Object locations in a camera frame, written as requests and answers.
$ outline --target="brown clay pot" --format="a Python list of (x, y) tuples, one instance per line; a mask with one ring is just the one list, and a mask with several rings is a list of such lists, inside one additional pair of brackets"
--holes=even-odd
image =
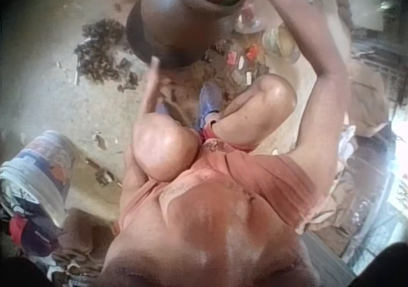
[(141, 0), (127, 18), (127, 40), (146, 63), (156, 55), (164, 68), (187, 66), (232, 33), (244, 2), (222, 6), (207, 0)]

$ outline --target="plastic bucket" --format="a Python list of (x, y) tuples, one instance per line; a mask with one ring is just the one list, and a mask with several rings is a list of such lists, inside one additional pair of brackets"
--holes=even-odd
[(12, 200), (41, 208), (61, 228), (74, 163), (72, 142), (56, 131), (46, 131), (0, 167), (2, 192), (6, 188)]

